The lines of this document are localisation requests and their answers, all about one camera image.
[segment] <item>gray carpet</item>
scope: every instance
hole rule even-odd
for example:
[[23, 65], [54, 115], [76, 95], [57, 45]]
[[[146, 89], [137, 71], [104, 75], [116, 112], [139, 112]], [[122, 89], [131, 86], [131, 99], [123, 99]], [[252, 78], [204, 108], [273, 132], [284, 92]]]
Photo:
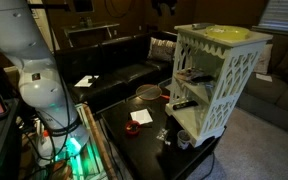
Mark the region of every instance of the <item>gray carpet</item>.
[[[215, 150], [206, 179], [288, 179], [288, 133], [235, 109]], [[201, 179], [211, 168], [208, 157], [188, 178]]]

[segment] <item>gray sofa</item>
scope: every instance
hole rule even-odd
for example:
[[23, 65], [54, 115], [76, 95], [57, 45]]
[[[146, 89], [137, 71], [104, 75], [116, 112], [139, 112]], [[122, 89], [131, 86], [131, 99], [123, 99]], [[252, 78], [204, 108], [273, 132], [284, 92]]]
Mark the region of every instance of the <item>gray sofa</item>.
[[237, 107], [288, 131], [288, 36], [274, 34], [268, 74], [272, 82], [250, 76]]

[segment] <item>glass coffee table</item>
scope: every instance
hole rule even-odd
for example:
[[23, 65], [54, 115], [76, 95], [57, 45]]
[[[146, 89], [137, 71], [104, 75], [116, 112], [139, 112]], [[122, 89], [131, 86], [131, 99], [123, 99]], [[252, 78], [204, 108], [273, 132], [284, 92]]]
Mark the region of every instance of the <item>glass coffee table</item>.
[[[162, 95], [169, 95], [169, 91], [162, 88]], [[213, 138], [197, 148], [190, 145], [186, 150], [180, 149], [176, 134], [182, 127], [165, 113], [168, 101], [165, 96], [154, 100], [133, 97], [97, 116], [104, 121], [110, 139], [134, 179], [184, 179], [218, 144], [220, 138]], [[125, 125], [132, 120], [130, 113], [142, 109], [149, 111], [153, 122], [140, 127], [137, 135], [126, 134]], [[162, 129], [168, 130], [166, 140], [170, 145], [157, 138]]]

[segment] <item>small cup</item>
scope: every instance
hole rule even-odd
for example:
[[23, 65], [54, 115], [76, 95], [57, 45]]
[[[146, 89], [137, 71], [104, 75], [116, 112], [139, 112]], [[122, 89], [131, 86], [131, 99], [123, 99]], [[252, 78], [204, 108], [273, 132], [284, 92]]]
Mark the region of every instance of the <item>small cup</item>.
[[183, 150], [187, 149], [188, 145], [190, 144], [190, 136], [185, 130], [180, 130], [177, 133], [177, 146]]

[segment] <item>red bowl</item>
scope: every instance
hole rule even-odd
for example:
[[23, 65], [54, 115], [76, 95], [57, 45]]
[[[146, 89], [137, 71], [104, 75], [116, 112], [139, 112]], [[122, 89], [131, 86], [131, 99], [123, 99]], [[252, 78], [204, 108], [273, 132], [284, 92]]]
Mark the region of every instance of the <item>red bowl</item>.
[[125, 131], [129, 135], [137, 135], [140, 132], [140, 123], [137, 121], [128, 121], [125, 125]]

